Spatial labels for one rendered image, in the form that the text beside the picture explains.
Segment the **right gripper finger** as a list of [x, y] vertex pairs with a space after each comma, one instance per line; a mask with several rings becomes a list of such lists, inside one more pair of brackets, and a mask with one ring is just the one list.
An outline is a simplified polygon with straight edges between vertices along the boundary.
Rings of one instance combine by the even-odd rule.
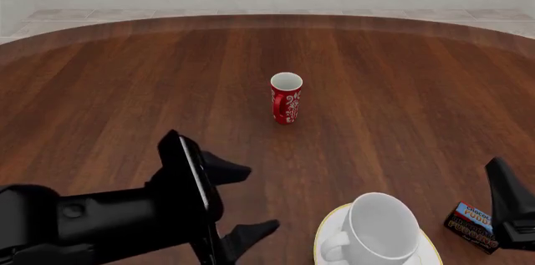
[[492, 199], [492, 224], [519, 222], [535, 225], [535, 194], [517, 178], [511, 167], [500, 157], [485, 166]]

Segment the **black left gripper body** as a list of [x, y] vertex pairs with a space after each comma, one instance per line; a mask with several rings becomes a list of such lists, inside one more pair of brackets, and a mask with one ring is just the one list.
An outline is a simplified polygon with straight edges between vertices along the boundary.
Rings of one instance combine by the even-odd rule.
[[157, 145], [162, 167], [150, 179], [166, 231], [191, 244], [201, 265], [227, 265], [217, 222], [224, 206], [194, 141], [168, 131]]

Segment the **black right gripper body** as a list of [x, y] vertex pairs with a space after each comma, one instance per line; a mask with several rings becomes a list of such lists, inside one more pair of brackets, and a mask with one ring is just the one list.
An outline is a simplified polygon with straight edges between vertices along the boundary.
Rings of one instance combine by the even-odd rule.
[[503, 231], [503, 249], [535, 250], [535, 220], [504, 222]]

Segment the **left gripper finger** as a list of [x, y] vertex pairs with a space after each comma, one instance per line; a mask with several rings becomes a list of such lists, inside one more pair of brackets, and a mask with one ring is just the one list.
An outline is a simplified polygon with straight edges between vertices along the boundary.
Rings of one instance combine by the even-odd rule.
[[245, 252], [280, 227], [277, 219], [258, 224], [238, 224], [221, 239], [221, 265], [235, 265]]
[[207, 179], [214, 186], [239, 183], [245, 181], [251, 174], [252, 169], [249, 166], [225, 161], [209, 151], [202, 151], [201, 155]]

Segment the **white plate with yellow rim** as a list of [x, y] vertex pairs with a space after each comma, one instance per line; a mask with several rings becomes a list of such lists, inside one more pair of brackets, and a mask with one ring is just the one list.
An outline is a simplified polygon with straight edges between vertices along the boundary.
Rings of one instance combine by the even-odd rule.
[[[339, 232], [343, 221], [348, 214], [350, 204], [344, 204], [333, 209], [320, 223], [316, 231], [313, 245], [313, 259], [315, 265], [349, 265], [346, 261], [327, 262], [323, 259], [320, 247], [321, 244], [331, 237], [332, 234]], [[423, 230], [420, 230], [419, 248], [403, 265], [443, 265], [440, 254], [436, 247]]]

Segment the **red mug with white pattern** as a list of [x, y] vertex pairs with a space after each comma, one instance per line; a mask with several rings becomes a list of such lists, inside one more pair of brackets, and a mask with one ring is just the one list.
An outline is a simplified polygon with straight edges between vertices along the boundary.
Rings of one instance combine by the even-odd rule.
[[292, 124], [298, 116], [303, 80], [290, 72], [275, 74], [270, 79], [273, 118], [281, 125]]

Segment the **chocolate pudding box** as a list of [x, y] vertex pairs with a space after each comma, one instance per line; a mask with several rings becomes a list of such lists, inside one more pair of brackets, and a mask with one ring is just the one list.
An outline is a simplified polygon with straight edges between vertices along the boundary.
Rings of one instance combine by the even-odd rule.
[[493, 254], [500, 247], [493, 233], [492, 217], [464, 201], [452, 209], [444, 221], [444, 227], [485, 254]]

